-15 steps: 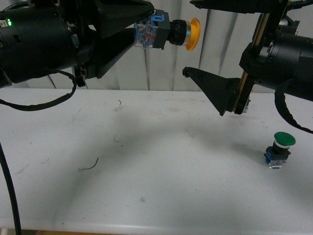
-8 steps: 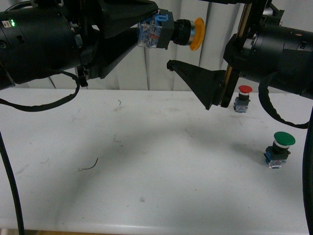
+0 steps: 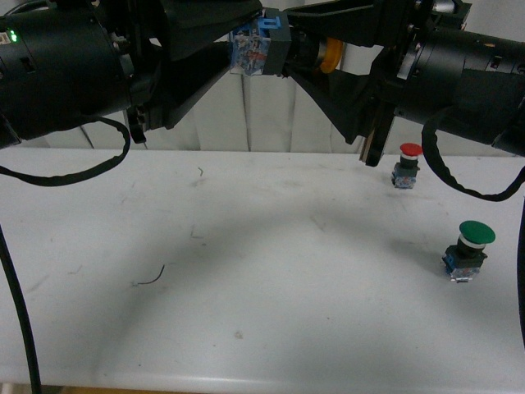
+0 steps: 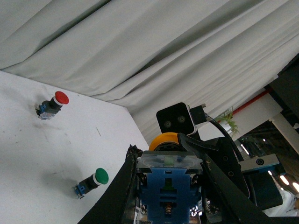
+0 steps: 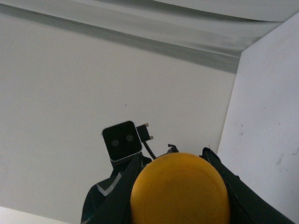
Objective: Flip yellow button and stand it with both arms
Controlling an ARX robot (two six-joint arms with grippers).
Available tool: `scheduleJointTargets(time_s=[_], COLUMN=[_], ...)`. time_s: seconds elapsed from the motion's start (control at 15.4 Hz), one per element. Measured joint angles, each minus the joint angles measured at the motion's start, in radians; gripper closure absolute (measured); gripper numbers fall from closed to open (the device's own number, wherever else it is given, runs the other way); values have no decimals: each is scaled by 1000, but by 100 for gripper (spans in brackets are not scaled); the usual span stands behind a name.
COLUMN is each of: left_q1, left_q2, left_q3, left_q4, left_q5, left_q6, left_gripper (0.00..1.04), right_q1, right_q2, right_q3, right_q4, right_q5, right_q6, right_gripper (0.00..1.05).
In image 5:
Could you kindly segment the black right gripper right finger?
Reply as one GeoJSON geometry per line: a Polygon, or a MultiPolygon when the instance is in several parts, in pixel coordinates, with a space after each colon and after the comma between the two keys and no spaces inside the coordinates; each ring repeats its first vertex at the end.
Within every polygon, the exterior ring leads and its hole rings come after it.
{"type": "Polygon", "coordinates": [[[230,202],[231,224],[292,224],[289,218],[273,208],[239,176],[225,167],[220,158],[209,148],[205,147],[200,156],[211,164],[222,177],[227,188],[230,202]]]}

